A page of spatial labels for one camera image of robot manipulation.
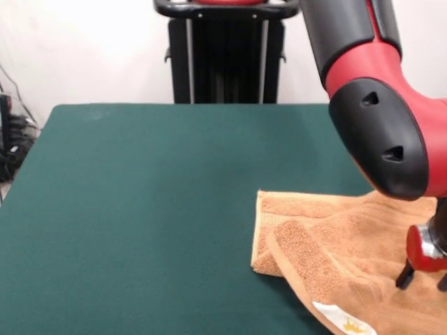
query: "green felt surface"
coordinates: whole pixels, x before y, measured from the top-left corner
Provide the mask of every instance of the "green felt surface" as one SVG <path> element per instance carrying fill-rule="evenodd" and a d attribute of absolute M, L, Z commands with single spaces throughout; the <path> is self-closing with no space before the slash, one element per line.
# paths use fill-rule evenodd
<path fill-rule="evenodd" d="M 259 189 L 370 187 L 325 105 L 57 107 L 0 210 L 0 334 L 326 334 L 251 270 Z"/>

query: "black cable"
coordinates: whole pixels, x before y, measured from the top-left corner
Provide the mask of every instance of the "black cable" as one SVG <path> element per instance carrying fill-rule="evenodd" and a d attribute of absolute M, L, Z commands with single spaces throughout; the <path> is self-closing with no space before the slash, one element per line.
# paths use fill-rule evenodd
<path fill-rule="evenodd" d="M 28 114 L 30 119 L 33 120 L 33 122 L 36 126 L 38 126 L 38 123 L 37 123 L 36 119 L 34 118 L 33 114 L 29 111 L 28 107 L 24 104 L 24 102 L 22 100 L 22 96 L 20 95 L 20 91 L 19 91 L 19 86 L 17 85 L 15 80 L 6 72 L 5 68 L 3 67 L 3 65 L 1 65 L 1 63 L 0 63 L 0 70 L 1 70 L 1 72 L 3 72 L 5 77 L 8 78 L 8 80 L 11 82 L 11 84 L 14 85 L 15 92 L 17 94 L 17 99 L 19 100 L 20 104 L 23 106 L 23 109 Z"/>

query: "red robot arm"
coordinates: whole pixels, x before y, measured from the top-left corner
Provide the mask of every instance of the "red robot arm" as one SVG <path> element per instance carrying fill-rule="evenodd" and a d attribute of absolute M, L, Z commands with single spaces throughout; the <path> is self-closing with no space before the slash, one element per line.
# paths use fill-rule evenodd
<path fill-rule="evenodd" d="M 415 269 L 447 269 L 447 102 L 405 80 L 392 1 L 300 5 L 330 117 L 360 170 L 389 197 L 439 198 L 434 218 L 409 230 L 409 261 L 397 286 Z M 427 254 L 427 243 L 435 252 Z"/>

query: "vent hole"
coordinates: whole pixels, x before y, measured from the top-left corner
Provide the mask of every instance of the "vent hole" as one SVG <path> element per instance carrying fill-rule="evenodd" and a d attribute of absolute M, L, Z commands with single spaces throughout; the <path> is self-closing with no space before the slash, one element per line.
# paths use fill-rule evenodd
<path fill-rule="evenodd" d="M 382 157 L 385 161 L 402 162 L 404 160 L 404 147 L 399 145 L 388 149 L 383 153 Z"/>
<path fill-rule="evenodd" d="M 362 106 L 363 107 L 369 107 L 373 105 L 377 105 L 379 103 L 379 97 L 377 96 L 376 92 L 371 92 L 362 100 Z"/>

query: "folded towel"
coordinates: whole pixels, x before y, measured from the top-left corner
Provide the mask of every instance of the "folded towel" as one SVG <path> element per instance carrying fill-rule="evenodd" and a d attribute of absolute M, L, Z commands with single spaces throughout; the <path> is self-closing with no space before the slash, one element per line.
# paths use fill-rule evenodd
<path fill-rule="evenodd" d="M 373 191 L 358 197 L 259 191 L 251 266 L 283 276 L 333 334 L 447 334 L 442 273 L 395 279 L 406 231 L 425 223 L 436 200 L 406 202 Z"/>

